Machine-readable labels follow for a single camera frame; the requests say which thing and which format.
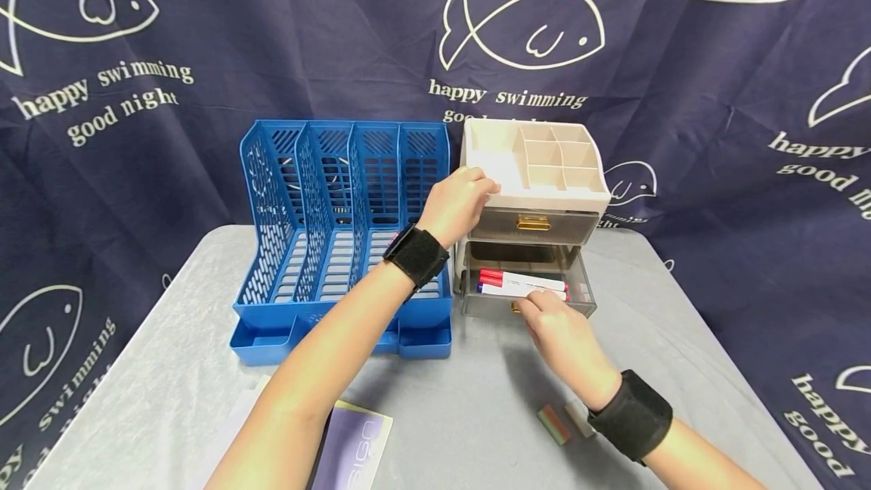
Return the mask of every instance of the transparent gray drawer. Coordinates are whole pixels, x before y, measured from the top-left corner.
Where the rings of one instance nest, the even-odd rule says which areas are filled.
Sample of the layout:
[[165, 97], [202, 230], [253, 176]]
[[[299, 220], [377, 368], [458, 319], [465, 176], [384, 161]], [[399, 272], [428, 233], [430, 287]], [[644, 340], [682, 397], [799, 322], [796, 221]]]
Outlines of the transparent gray drawer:
[[511, 302], [516, 297], [478, 293], [482, 268], [562, 280], [569, 285], [568, 306], [586, 317], [596, 310], [596, 300], [584, 270], [580, 246], [470, 241], [466, 245], [466, 264], [468, 268], [463, 272], [460, 289], [466, 316], [517, 318], [517, 314], [511, 311]]
[[580, 245], [587, 242], [599, 220], [595, 212], [485, 208], [469, 239]]

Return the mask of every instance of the gold drawer handle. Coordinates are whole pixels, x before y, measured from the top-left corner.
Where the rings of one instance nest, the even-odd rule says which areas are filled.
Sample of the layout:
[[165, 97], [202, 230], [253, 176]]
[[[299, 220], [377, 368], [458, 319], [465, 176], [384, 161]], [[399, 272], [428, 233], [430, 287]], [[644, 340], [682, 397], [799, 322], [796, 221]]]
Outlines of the gold drawer handle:
[[520, 216], [517, 228], [520, 231], [550, 231], [550, 221], [546, 216]]

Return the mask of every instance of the fabric backdrop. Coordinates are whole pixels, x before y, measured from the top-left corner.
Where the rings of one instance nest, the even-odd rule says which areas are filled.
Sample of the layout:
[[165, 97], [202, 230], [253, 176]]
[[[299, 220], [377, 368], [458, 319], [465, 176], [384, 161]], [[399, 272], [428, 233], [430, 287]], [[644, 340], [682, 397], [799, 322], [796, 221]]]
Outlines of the fabric backdrop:
[[485, 116], [584, 123], [601, 227], [646, 234], [826, 488], [871, 488], [866, 0], [0, 0], [0, 22], [0, 490], [203, 234], [251, 222], [255, 118], [441, 119], [456, 144]]

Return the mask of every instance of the blue plastic file rack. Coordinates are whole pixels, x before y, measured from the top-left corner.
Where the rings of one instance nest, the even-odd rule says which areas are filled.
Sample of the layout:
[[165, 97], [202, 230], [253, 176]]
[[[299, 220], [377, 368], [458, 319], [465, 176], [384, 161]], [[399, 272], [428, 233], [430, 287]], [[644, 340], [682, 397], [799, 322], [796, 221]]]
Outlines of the blue plastic file rack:
[[[243, 363], [281, 363], [377, 265], [448, 175], [449, 148], [444, 123], [254, 123], [240, 153], [258, 247], [230, 339]], [[451, 354], [447, 266], [399, 309], [374, 350], [386, 353]]]

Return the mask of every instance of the black wrist strap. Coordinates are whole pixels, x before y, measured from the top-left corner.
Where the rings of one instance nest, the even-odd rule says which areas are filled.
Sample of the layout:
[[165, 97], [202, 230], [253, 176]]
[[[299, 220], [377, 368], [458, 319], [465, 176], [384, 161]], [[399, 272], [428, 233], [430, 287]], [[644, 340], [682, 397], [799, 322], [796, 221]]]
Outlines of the black wrist strap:
[[635, 371], [623, 371], [617, 395], [588, 422], [630, 460], [641, 462], [665, 439], [671, 427], [671, 405]]
[[429, 231], [412, 226], [391, 242], [384, 259], [407, 274], [414, 282], [414, 291], [417, 291], [442, 272], [448, 261], [448, 251]]

